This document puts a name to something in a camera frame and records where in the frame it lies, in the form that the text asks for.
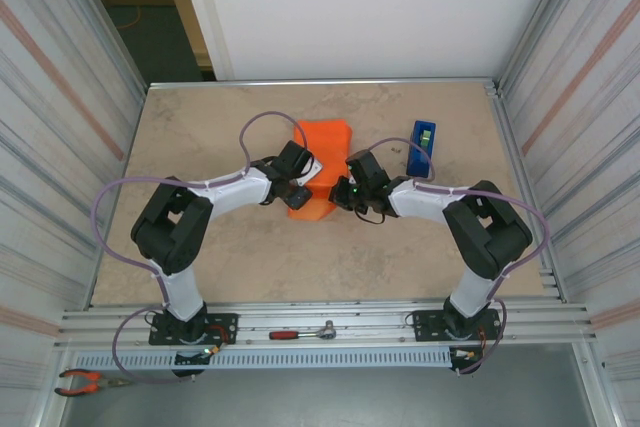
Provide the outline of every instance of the orange cloth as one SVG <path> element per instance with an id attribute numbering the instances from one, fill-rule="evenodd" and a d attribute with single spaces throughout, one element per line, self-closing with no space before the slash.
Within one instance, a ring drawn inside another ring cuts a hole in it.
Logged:
<path id="1" fill-rule="evenodd" d="M 320 220 L 336 208 L 329 193 L 338 178 L 348 176 L 345 160 L 351 144 L 351 127 L 342 119 L 298 122 L 307 137 L 308 149 L 322 164 L 322 170 L 306 186 L 313 197 L 300 210 L 289 209 L 289 217 L 298 220 Z M 302 135 L 294 128 L 293 140 L 303 145 Z"/>

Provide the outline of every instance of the marble-pattern surface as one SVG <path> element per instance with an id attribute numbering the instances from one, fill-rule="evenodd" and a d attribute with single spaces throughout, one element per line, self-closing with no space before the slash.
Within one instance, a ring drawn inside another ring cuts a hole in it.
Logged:
<path id="1" fill-rule="evenodd" d="M 127 175 L 217 177 L 239 169 L 242 125 L 254 114 L 281 110 L 297 119 L 344 118 L 351 151 L 389 136 L 407 138 L 416 119 L 437 124 L 434 162 L 439 185 L 490 179 L 514 195 L 510 167 L 482 84 L 412 83 L 219 86 L 151 89 Z M 247 132 L 253 158 L 277 154 L 292 126 L 263 118 Z M 407 146 L 375 150 L 393 177 L 404 173 Z M 155 185 L 124 187 L 109 243 L 140 258 L 131 227 Z M 539 263 L 505 282 L 506 295 L 540 295 Z M 290 220 L 280 201 L 247 206 L 210 224 L 196 276 L 208 301 L 293 301 L 445 297 L 464 265 L 446 226 L 421 219 L 369 225 L 336 210 L 320 222 Z M 147 272 L 110 257 L 100 267 L 93 303 L 159 301 Z"/>

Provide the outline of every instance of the pliers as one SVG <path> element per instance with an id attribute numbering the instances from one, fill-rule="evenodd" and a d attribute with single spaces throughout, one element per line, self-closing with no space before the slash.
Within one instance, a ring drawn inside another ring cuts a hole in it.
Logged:
<path id="1" fill-rule="evenodd" d="M 100 389 L 108 387 L 124 387 L 131 385 L 133 382 L 125 379 L 107 379 L 100 372 L 92 372 L 85 369 L 72 369 L 62 372 L 58 377 L 84 377 L 89 383 L 79 389 L 61 389 L 56 388 L 54 392 L 62 397 L 80 397 L 81 395 L 95 394 Z"/>

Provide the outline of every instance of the doorway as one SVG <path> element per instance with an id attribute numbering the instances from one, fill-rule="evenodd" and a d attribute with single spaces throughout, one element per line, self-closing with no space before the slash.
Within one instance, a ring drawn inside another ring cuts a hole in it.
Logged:
<path id="1" fill-rule="evenodd" d="M 191 0 L 101 0 L 145 82 L 213 81 Z"/>

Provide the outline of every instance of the robotic arm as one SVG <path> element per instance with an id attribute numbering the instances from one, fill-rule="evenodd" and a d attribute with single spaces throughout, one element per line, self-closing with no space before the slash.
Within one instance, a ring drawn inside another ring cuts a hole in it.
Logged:
<path id="1" fill-rule="evenodd" d="M 311 152 L 289 141 L 276 157 L 258 160 L 249 170 L 205 181 L 210 187 L 187 189 L 160 185 L 131 230 L 140 253 L 157 269 L 169 299 L 169 329 L 185 343 L 204 330 L 206 304 L 196 286 L 193 262 L 209 222 L 248 204 L 280 198 L 297 210 L 310 198 L 304 184 L 320 170 Z"/>
<path id="2" fill-rule="evenodd" d="M 359 215 L 371 208 L 385 217 L 420 217 L 448 225 L 467 268 L 444 303 L 442 328 L 452 338 L 467 338 L 487 313 L 489 294 L 502 271 L 531 244 L 530 230 L 507 202 L 481 194 L 455 195 L 449 188 L 443 188 L 449 194 L 424 192 L 409 177 L 391 180 L 369 150 L 350 156 L 347 165 L 352 179 L 341 177 L 329 198 L 339 207 Z M 468 190 L 500 193 L 486 180 Z M 491 223 L 485 227 L 480 219 Z"/>
<path id="3" fill-rule="evenodd" d="M 304 183 L 321 169 L 312 159 L 311 152 L 290 141 L 278 156 L 252 162 L 246 172 L 206 181 L 210 187 L 158 187 L 131 238 L 162 277 L 169 299 L 165 317 L 174 337 L 197 343 L 205 328 L 206 304 L 193 261 L 208 223 L 243 205 L 267 205 L 276 198 L 301 208 L 311 198 Z M 329 198 L 339 207 L 359 215 L 372 209 L 385 217 L 420 217 L 448 225 L 467 268 L 444 303 L 439 330 L 453 339 L 468 338 L 488 313 L 489 295 L 503 270 L 531 244 L 527 226 L 509 203 L 481 193 L 457 195 L 451 188 L 441 188 L 448 194 L 429 193 L 409 177 L 390 179 L 369 150 L 353 154 L 347 165 L 352 178 L 341 177 Z M 500 193 L 489 181 L 467 190 Z"/>

